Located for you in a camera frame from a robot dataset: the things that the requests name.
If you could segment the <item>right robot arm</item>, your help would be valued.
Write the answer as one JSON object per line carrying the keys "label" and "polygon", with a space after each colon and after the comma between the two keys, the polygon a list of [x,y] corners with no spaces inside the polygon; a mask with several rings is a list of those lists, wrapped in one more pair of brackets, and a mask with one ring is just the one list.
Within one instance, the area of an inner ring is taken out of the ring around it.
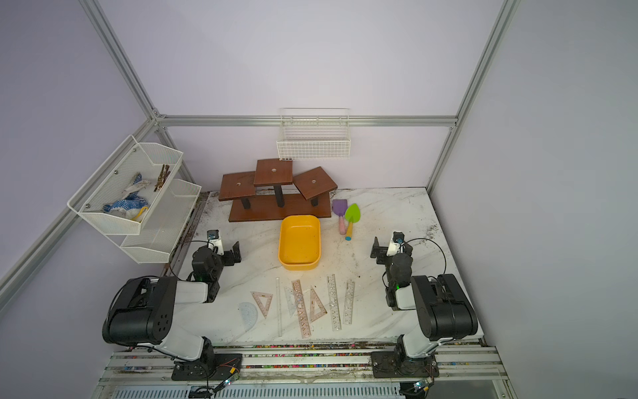
{"label": "right robot arm", "polygon": [[375,239],[371,249],[371,258],[385,266],[381,280],[387,305],[394,311],[414,310],[418,320],[417,330],[397,339],[399,361],[427,359],[438,347],[479,330],[474,307],[453,274],[414,274],[413,242],[395,232],[387,246]]}

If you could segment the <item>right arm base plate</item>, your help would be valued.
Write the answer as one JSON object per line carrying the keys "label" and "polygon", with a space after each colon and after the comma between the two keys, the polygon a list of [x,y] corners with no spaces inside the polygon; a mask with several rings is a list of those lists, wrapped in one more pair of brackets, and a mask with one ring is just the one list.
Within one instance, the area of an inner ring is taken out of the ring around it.
{"label": "right arm base plate", "polygon": [[423,378],[440,376],[438,362],[433,356],[412,358],[399,352],[373,352],[372,372],[375,378]]}

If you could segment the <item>tall pink set square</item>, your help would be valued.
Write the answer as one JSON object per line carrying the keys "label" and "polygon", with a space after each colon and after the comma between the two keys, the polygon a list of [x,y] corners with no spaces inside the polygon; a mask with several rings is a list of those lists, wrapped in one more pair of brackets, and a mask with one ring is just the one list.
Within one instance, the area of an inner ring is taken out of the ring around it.
{"label": "tall pink set square", "polygon": [[317,291],[314,288],[310,290],[310,321],[315,323],[318,319],[327,315],[327,310],[319,298]]}

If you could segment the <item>clear triangle set square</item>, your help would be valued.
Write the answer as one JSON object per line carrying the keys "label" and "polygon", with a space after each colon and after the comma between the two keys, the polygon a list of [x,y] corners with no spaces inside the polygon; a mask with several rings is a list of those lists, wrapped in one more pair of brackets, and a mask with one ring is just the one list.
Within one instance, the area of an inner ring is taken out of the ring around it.
{"label": "clear triangle set square", "polygon": [[287,301],[287,309],[290,317],[297,316],[297,303],[295,291],[291,287],[284,288],[285,299]]}

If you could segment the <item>thin clear straight ruler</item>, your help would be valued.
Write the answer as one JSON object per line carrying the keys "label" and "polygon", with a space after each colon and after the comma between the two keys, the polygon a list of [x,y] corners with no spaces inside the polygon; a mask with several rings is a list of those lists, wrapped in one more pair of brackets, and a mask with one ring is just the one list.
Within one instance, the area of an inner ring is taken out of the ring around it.
{"label": "thin clear straight ruler", "polygon": [[279,277],[276,278],[276,310],[277,310],[277,336],[282,337],[282,292],[281,292],[281,280]]}

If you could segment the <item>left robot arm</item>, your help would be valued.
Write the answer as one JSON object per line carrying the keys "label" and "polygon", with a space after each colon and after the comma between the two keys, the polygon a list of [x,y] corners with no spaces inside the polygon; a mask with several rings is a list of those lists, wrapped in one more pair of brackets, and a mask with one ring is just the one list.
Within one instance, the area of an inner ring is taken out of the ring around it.
{"label": "left robot arm", "polygon": [[193,272],[186,280],[175,276],[129,279],[111,301],[102,327],[104,341],[147,348],[181,362],[213,364],[209,339],[189,332],[174,316],[181,305],[214,302],[222,272],[241,261],[239,242],[223,252],[221,241],[215,239],[194,252]]}

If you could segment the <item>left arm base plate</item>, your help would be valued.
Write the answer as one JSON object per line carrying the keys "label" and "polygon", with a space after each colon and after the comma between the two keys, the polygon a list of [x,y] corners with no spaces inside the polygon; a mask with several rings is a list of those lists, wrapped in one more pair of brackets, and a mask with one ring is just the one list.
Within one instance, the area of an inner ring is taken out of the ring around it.
{"label": "left arm base plate", "polygon": [[176,362],[171,380],[176,382],[206,382],[229,379],[239,372],[243,362],[240,353],[221,353],[207,360]]}

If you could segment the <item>long pink stencil ruler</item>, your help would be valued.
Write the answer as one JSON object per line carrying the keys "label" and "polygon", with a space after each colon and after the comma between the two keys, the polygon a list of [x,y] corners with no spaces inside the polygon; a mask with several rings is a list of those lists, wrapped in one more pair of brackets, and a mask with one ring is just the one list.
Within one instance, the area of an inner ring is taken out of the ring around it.
{"label": "long pink stencil ruler", "polygon": [[300,326],[300,331],[304,339],[312,336],[310,323],[307,317],[307,310],[302,292],[302,284],[299,279],[292,281],[292,290],[294,294],[294,300],[297,310],[297,319]]}

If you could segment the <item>yellow plastic storage box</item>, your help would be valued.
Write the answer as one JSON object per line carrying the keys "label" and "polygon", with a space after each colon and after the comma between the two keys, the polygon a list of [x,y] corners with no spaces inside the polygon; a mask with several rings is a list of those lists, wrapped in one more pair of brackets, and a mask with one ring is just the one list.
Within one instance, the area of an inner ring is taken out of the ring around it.
{"label": "yellow plastic storage box", "polygon": [[322,255],[321,222],[313,215],[293,215],[282,221],[278,260],[291,271],[315,269]]}

